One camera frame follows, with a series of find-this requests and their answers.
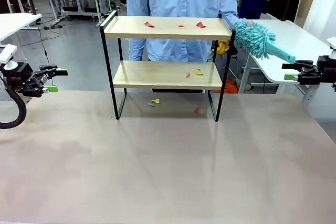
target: blue microfiber duster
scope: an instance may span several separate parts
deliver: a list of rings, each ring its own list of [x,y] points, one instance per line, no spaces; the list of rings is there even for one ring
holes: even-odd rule
[[[276,36],[269,31],[265,26],[259,23],[249,24],[247,20],[235,24],[236,44],[243,45],[246,51],[254,55],[258,59],[269,59],[267,54],[275,55],[276,57],[294,63],[295,56],[289,52],[279,48],[274,44]]]

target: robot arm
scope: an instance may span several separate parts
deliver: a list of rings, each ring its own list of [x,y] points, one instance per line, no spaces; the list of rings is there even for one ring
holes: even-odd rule
[[[295,69],[298,75],[287,74],[285,79],[298,81],[301,85],[319,85],[320,83],[332,83],[336,92],[336,37],[328,39],[331,55],[320,56],[317,64],[312,60],[296,60],[293,64],[283,64],[283,69]]]
[[[43,93],[58,91],[56,86],[47,86],[45,83],[55,76],[67,76],[68,71],[57,68],[56,65],[39,66],[40,71],[33,71],[26,62],[13,61],[17,47],[14,45],[0,45],[1,80],[9,96],[19,108],[19,116],[9,123],[0,123],[0,129],[10,129],[20,125],[26,117],[26,104],[18,95],[26,97],[41,97]]]

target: gray tabletop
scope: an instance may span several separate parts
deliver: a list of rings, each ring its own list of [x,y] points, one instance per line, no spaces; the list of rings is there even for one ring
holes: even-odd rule
[[[336,148],[286,96],[225,95],[215,123],[203,94],[129,93],[117,121],[108,93],[50,93],[2,132],[0,157],[3,221],[336,220]]]

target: desk leg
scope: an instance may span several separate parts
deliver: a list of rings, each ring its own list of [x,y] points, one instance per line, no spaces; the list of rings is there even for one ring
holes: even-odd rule
[[[56,14],[55,9],[54,9],[53,0],[49,0],[49,3],[50,3],[50,6],[51,6],[51,10],[53,11],[53,14],[54,14],[55,22],[59,22],[59,20],[57,18],[57,14]]]
[[[303,106],[308,107],[318,88],[319,85],[309,85],[309,88],[306,90],[305,95],[303,96],[301,101]]]
[[[17,0],[17,2],[19,3],[21,13],[25,13],[25,10],[23,9],[21,0]]]
[[[276,94],[283,94],[285,92],[286,85],[287,84],[279,84]]]
[[[98,3],[98,0],[95,0],[95,1],[96,1],[98,20],[99,20],[99,22],[101,22],[101,11],[99,9],[99,3]]]
[[[15,52],[14,60],[15,61],[22,61],[27,62],[27,58],[25,57],[25,54],[22,51],[22,47],[20,46],[20,42],[17,38],[16,33],[10,36],[10,39],[12,40],[12,43],[17,47],[17,50]]]
[[[252,56],[249,55],[248,58],[247,58],[247,62],[246,62],[245,70],[244,70],[244,73],[243,73],[242,81],[240,82],[240,87],[239,87],[239,92],[238,92],[239,94],[243,94],[244,91],[245,91],[247,78],[248,78],[248,75],[250,74],[252,62],[253,62]]]
[[[6,1],[7,1],[7,5],[8,5],[8,8],[9,8],[9,12],[13,13],[10,1],[9,0],[6,0]]]

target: black cable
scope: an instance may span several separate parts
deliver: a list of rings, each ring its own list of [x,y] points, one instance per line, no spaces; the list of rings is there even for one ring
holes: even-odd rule
[[[48,21],[44,21],[44,22],[42,22],[41,24],[45,24],[45,23],[48,23],[48,22],[50,22],[50,21],[53,21],[55,18],[52,18],[51,20],[48,20]]]
[[[51,30],[48,30],[54,34],[57,34],[57,36],[53,37],[53,38],[47,38],[47,39],[43,39],[42,41],[46,41],[46,40],[50,40],[50,39],[56,39],[59,37],[59,33],[55,32],[55,31],[51,31]],[[33,45],[33,44],[36,44],[36,43],[39,43],[41,42],[40,40],[39,41],[36,41],[36,42],[33,42],[33,43],[28,43],[28,44],[24,44],[24,45],[20,45],[21,47],[25,47],[25,46],[29,46],[29,45]]]
[[[52,18],[52,19],[55,19],[54,17],[41,17],[41,18]]]
[[[46,50],[46,48],[44,47],[44,44],[43,44],[42,34],[41,34],[40,27],[38,25],[37,25],[37,27],[38,27],[38,31],[40,33],[40,39],[41,39],[41,44],[43,46],[44,55],[47,57],[48,65],[50,65],[49,58],[48,58],[48,53],[47,53],[47,50]]]
[[[22,122],[25,120],[26,115],[27,115],[27,108],[25,102],[22,100],[22,98],[16,93],[15,90],[13,90],[11,87],[7,85],[7,83],[4,81],[4,79],[0,76],[0,79],[5,85],[5,90],[9,94],[10,98],[13,99],[13,101],[16,103],[18,109],[19,109],[19,115],[17,119],[8,122],[8,123],[0,123],[0,129],[11,129],[16,126],[19,126],[22,124]]]

